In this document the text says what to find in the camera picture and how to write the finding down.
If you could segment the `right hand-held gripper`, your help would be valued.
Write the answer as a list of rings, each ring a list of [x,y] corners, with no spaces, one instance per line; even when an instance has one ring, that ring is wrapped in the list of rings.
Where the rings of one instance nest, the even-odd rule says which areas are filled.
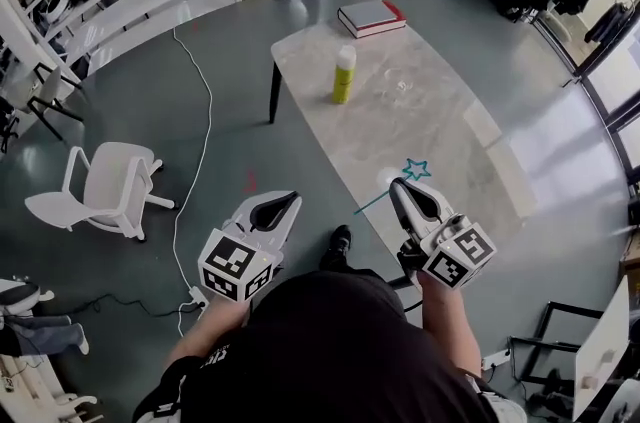
[[[468,283],[496,254],[496,247],[476,222],[463,214],[451,215],[425,234],[424,218],[441,218],[448,206],[428,185],[396,177],[390,198],[400,226],[412,237],[398,253],[408,277],[422,271],[449,289]]]

